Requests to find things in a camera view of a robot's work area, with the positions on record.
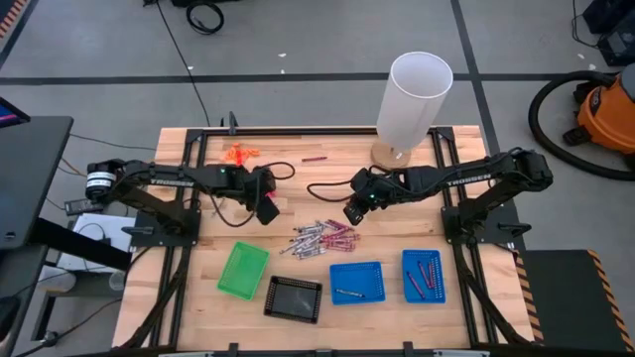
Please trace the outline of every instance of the wooden table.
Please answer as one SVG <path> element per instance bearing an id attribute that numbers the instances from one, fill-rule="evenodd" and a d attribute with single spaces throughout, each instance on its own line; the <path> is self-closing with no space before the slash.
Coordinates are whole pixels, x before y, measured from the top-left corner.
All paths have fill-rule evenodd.
<path id="1" fill-rule="evenodd" d="M 462 162 L 481 159 L 485 148 L 477 126 L 456 126 L 458 154 Z M 186 130 L 166 128 L 161 132 L 156 162 L 180 163 Z M 311 350 L 332 349 L 401 349 L 403 341 L 415 348 L 468 347 L 456 268 L 451 247 L 445 242 L 440 207 L 440 194 L 422 202 L 401 204 L 384 211 L 368 213 L 356 227 L 362 239 L 352 253 L 327 254 L 299 261 L 278 251 L 295 236 L 293 227 L 307 225 L 316 219 L 346 222 L 344 203 L 326 203 L 311 197 L 306 186 L 311 182 L 350 179 L 361 167 L 370 163 L 370 147 L 374 136 L 258 136 L 213 137 L 206 150 L 206 163 L 221 163 L 224 153 L 234 142 L 243 148 L 261 151 L 250 158 L 247 169 L 274 161 L 287 161 L 296 167 L 296 176 L 279 181 L 275 202 L 281 214 L 268 226 L 256 219 L 241 228 L 230 228 L 214 216 L 211 202 L 202 196 L 200 240 L 191 253 L 190 270 L 184 303 L 179 350 L 227 350 L 230 342 L 240 350 Z M 445 161 L 449 163 L 447 152 Z M 301 158 L 328 156 L 328 160 L 302 163 Z M 430 138 L 413 151 L 411 166 L 435 166 L 435 153 Z M 273 168 L 278 176 L 285 168 Z M 467 187 L 469 196 L 487 190 L 485 183 Z M 174 198 L 174 190 L 151 187 L 161 199 Z M 350 194 L 341 186 L 321 191 L 333 197 Z M 222 213 L 230 220 L 243 220 L 248 212 L 233 201 L 225 201 Z M 245 301 L 222 293 L 217 281 L 229 253 L 237 241 L 257 245 L 271 252 L 256 296 Z M 404 249 L 438 249 L 441 251 L 446 303 L 410 304 L 403 295 L 401 253 Z M 136 264 L 128 277 L 113 345 L 127 340 L 152 307 L 159 285 L 164 248 L 153 248 Z M 489 294 L 505 317 L 525 338 L 533 340 L 532 328 L 523 301 L 513 257 L 491 245 L 480 249 Z M 331 303 L 328 267 L 336 263 L 379 261 L 382 264 L 386 301 L 379 303 L 334 306 Z M 322 303 L 317 325 L 293 322 L 263 315 L 264 300 L 272 275 L 319 281 L 323 284 Z M 162 342 L 166 343 L 172 308 L 164 316 Z M 480 306 L 474 304 L 479 336 L 485 340 Z"/>

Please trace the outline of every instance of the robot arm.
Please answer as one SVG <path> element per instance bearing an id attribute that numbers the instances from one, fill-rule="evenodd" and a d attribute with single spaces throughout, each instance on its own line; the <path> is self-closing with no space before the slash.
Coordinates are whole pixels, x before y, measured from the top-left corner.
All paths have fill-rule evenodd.
<path id="1" fill-rule="evenodd" d="M 120 201 L 156 216 L 162 226 L 175 233 L 187 229 L 186 210 L 179 201 L 162 201 L 141 189 L 153 184 L 187 187 L 217 197 L 227 197 L 256 211 L 262 224 L 271 222 L 280 212 L 267 196 L 276 189 L 276 180 L 268 167 L 256 167 L 251 173 L 235 165 L 207 165 L 193 169 L 157 165 L 140 161 L 109 160 L 88 165 L 86 198 L 100 203 Z"/>
<path id="2" fill-rule="evenodd" d="M 443 169 L 421 166 L 375 174 L 373 168 L 360 170 L 351 180 L 354 194 L 344 213 L 353 225 L 359 224 L 369 210 L 420 201 L 447 187 L 497 179 L 498 183 L 478 198 L 459 204 L 461 225 L 470 226 L 518 193 L 541 191 L 553 182 L 545 157 L 519 148 Z"/>

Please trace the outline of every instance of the orange object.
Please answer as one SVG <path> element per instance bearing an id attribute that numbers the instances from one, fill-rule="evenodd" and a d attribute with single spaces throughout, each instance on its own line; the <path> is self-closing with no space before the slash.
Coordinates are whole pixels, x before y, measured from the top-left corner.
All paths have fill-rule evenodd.
<path id="1" fill-rule="evenodd" d="M 248 158 L 260 156 L 258 149 L 240 149 L 240 143 L 233 143 L 231 149 L 225 153 L 224 161 L 243 165 Z"/>
<path id="2" fill-rule="evenodd" d="M 627 66 L 609 88 L 599 86 L 584 100 L 577 123 L 590 140 L 624 154 L 635 154 L 635 65 Z"/>

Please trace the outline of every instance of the black mesh tray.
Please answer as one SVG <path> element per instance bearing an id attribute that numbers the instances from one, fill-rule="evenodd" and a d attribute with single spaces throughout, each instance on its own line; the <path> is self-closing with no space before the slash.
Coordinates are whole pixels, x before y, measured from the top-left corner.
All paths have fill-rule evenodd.
<path id="1" fill-rule="evenodd" d="M 321 284 L 271 277 L 265 315 L 293 321 L 318 323 Z"/>

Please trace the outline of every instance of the gray floor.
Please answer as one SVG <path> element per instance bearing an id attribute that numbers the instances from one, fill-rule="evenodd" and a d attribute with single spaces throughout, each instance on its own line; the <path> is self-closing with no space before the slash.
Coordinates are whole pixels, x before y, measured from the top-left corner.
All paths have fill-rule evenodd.
<path id="1" fill-rule="evenodd" d="M 458 0 L 475 55 L 468 66 L 448 0 L 243 0 L 223 3 L 225 28 L 215 36 L 194 33 L 185 12 L 165 1 L 163 9 L 195 75 L 386 72 L 409 51 L 446 59 L 456 73 L 560 73 L 596 67 L 601 55 L 571 38 L 570 0 Z M 579 0 L 578 11 L 588 0 Z M 591 39 L 584 23 L 580 35 Z M 15 77 L 124 77 L 185 75 L 186 70 L 156 7 L 133 0 L 40 0 L 0 68 Z M 383 81 L 254 81 L 200 83 L 212 124 L 233 110 L 241 125 L 374 124 Z M 438 124 L 478 124 L 487 105 L 498 144 L 535 148 L 527 126 L 531 98 L 541 81 L 485 81 L 479 107 L 470 81 L 455 83 Z M 160 128 L 202 126 L 204 116 L 191 86 L 169 84 L 0 85 L 0 93 L 32 115 L 70 115 L 79 135 L 121 144 L 155 146 Z M 543 122 L 554 138 L 572 121 L 573 103 L 563 89 L 545 104 Z M 580 154 L 620 167 L 610 153 L 581 148 Z M 70 139 L 64 156 L 78 167 L 109 158 L 148 160 L 152 153 Z M 556 182 L 548 192 L 516 199 L 519 216 L 534 229 L 530 249 L 593 249 L 602 258 L 622 314 L 635 334 L 635 223 L 629 208 L 632 183 L 576 171 L 548 155 Z M 49 198 L 61 203 L 83 195 L 81 178 L 59 173 Z M 122 214 L 123 207 L 112 208 Z M 65 224 L 47 204 L 42 215 Z M 33 304 L 39 303 L 36 295 Z M 104 303 L 68 299 L 51 328 L 64 330 Z M 102 351 L 109 346 L 116 306 L 72 338 L 41 356 Z M 17 352 L 33 327 L 31 310 Z"/>

